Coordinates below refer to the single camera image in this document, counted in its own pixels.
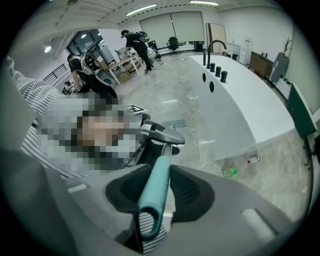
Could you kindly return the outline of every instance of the red and white bottle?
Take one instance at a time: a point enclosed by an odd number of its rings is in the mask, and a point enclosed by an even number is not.
[[[253,156],[253,157],[251,157],[250,159],[248,159],[248,160],[246,161],[246,163],[247,163],[248,165],[254,164],[254,163],[258,162],[260,159],[261,159],[260,155],[256,155],[256,156]]]

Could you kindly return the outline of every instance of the black railing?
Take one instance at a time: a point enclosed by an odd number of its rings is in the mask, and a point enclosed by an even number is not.
[[[54,71],[47,75],[43,81],[47,82],[49,85],[52,85],[58,78],[62,77],[63,74],[68,72],[68,69],[65,67],[65,64],[58,66]]]

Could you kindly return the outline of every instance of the black faucet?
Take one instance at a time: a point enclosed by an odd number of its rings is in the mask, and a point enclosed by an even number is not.
[[[223,45],[223,47],[224,47],[225,50],[227,49],[226,44],[225,44],[224,42],[222,42],[221,40],[213,40],[213,41],[208,45],[208,48],[207,48],[207,51],[208,51],[208,63],[207,63],[207,65],[206,65],[206,68],[207,68],[208,70],[210,69],[210,47],[211,47],[214,43],[216,43],[216,42],[221,43],[221,44]]]

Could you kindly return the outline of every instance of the green plastic bottle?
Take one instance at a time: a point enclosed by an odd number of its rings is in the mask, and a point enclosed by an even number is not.
[[[237,173],[238,173],[237,169],[229,168],[223,171],[223,176],[233,178],[237,176]]]

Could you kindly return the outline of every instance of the black chair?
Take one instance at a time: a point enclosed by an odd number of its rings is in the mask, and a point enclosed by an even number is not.
[[[168,45],[168,49],[173,50],[173,53],[178,54],[176,52],[176,49],[179,47],[178,45],[178,39],[176,39],[174,36],[170,37],[169,43],[166,43]]]

